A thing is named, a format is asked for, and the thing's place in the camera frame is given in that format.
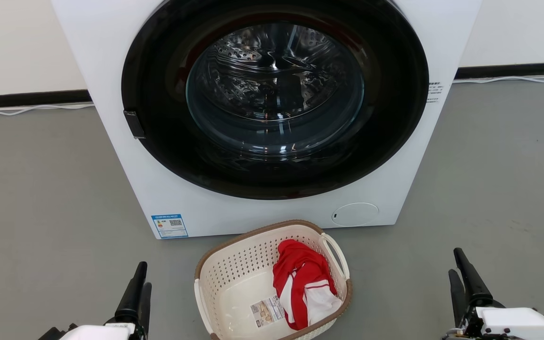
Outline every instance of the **warning label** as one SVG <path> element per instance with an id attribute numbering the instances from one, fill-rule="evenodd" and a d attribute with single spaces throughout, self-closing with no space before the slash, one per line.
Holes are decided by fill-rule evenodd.
<path id="1" fill-rule="evenodd" d="M 440 82 L 429 83 L 429 91 L 427 92 L 427 103 L 438 103 L 440 95 L 444 92 L 444 86 Z"/>
<path id="2" fill-rule="evenodd" d="M 176 215 L 153 215 L 153 222 L 161 238 L 188 237 L 184 220 Z"/>

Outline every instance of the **front-load washer door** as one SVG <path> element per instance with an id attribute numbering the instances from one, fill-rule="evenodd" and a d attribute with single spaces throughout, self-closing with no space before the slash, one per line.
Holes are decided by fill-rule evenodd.
<path id="1" fill-rule="evenodd" d="M 379 0 L 172 0 L 123 69 L 132 133 L 166 168 L 255 199 L 321 194 L 390 159 L 429 88 L 414 30 Z"/>

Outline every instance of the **laundry basket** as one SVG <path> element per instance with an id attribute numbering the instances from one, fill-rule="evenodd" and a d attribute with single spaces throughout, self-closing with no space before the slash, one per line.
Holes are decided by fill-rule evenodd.
<path id="1" fill-rule="evenodd" d="M 277 309 L 272 286 L 278 245 L 285 239 L 300 241 L 324 255 L 343 301 L 337 312 L 300 331 L 291 329 L 284 312 Z M 207 252 L 196 267 L 195 296 L 212 340 L 308 340 L 329 329 L 348 308 L 352 281 L 334 239 L 315 224 L 292 220 L 253 230 Z"/>

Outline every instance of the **red cloth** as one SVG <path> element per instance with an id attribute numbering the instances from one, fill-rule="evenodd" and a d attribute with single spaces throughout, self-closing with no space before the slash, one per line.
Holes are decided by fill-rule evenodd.
<path id="1" fill-rule="evenodd" d="M 291 289 L 291 307 L 293 308 L 293 317 L 295 323 L 290 323 L 285 312 L 285 319 L 289 327 L 299 331 L 308 327 L 308 310 L 304 301 L 305 285 L 328 280 L 331 293 L 337 295 L 329 265 L 323 255 L 310 249 L 308 246 L 294 239 L 286 239 L 278 245 L 280 257 L 274 265 L 274 288 L 278 297 L 287 283 L 287 278 L 293 271 L 296 275 L 293 278 L 293 288 Z"/>

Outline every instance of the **black baseboard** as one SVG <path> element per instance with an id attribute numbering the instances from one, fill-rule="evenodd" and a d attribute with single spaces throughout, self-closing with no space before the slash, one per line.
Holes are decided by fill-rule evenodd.
<path id="1" fill-rule="evenodd" d="M 544 76 L 544 64 L 460 67 L 455 79 Z"/>
<path id="2" fill-rule="evenodd" d="M 544 64 L 461 67 L 457 70 L 455 79 L 508 76 L 544 76 Z M 90 101 L 87 90 L 4 94 L 0 95 L 0 108 Z"/>
<path id="3" fill-rule="evenodd" d="M 91 102 L 91 97 L 87 90 L 0 95 L 0 108 L 83 102 Z"/>

